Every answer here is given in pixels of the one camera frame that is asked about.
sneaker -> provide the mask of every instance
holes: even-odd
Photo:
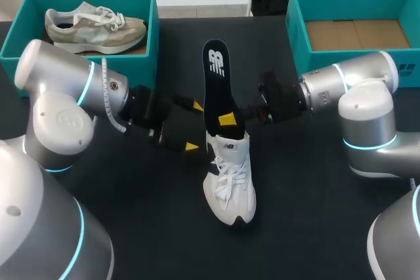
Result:
[[[234,117],[238,106],[230,87],[228,48],[221,40],[204,45],[203,67],[204,122],[210,158],[204,194],[220,221],[242,226],[254,217],[257,202],[251,178],[249,135],[245,123]]]
[[[203,182],[204,194],[216,217],[229,226],[244,226],[255,214],[257,201],[251,177],[249,135],[241,140],[207,133],[212,160]]]
[[[47,10],[45,28],[54,45],[73,53],[117,54],[135,46],[147,33],[143,20],[86,2],[70,12]]]

shoelace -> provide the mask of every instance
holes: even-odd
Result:
[[[245,163],[235,165],[233,163],[224,162],[222,157],[216,157],[214,160],[219,170],[219,179],[213,191],[213,195],[224,201],[229,201],[234,185],[245,183]]]
[[[102,14],[100,15],[101,21],[103,21],[105,18],[109,18],[109,20],[107,20],[106,22],[95,23],[96,26],[105,26],[113,24],[113,27],[111,26],[111,30],[116,31],[125,25],[124,16],[121,13],[115,14],[114,11],[106,7],[98,7],[96,8],[96,11],[102,11]]]

teal box wall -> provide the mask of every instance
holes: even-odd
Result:
[[[106,55],[105,57],[108,67],[127,76],[130,86],[141,84],[154,88],[159,49],[159,16],[156,0],[23,0],[0,51],[0,62],[10,80],[14,80],[20,55],[26,45],[32,39],[43,38],[47,9],[71,11],[77,8],[82,1],[96,7],[108,7],[124,16],[140,18],[149,23],[146,54]],[[102,57],[85,56],[97,64],[101,63]]]
[[[289,0],[286,28],[298,76],[377,50],[312,51],[305,22],[398,20],[411,49],[386,49],[400,87],[420,87],[420,0]]]

yellow triangle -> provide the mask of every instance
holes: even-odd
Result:
[[[232,113],[219,116],[219,124],[221,126],[236,126],[235,115]]]
[[[195,108],[196,110],[204,111],[201,105],[197,103],[197,101],[194,101],[194,105],[192,107]]]
[[[186,143],[185,151],[190,151],[190,150],[195,150],[195,149],[198,149],[198,146],[196,146],[195,144],[191,144],[189,142]]]

black table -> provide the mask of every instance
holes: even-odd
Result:
[[[283,17],[161,20],[160,87],[203,100],[201,50],[208,39],[230,49],[232,88],[240,106],[254,101],[258,73],[297,78]],[[10,24],[0,24],[3,41]],[[21,135],[28,111],[0,71],[0,139]],[[411,111],[420,90],[396,93],[399,130],[420,129]],[[279,125],[247,125],[257,192],[253,226],[223,226],[210,211],[205,127],[175,110],[167,132],[201,146],[189,154],[156,150],[146,131],[125,138],[105,119],[71,172],[58,180],[104,224],[120,279],[372,280],[366,254],[370,224],[409,191],[408,180],[369,180],[351,173],[337,111]]]

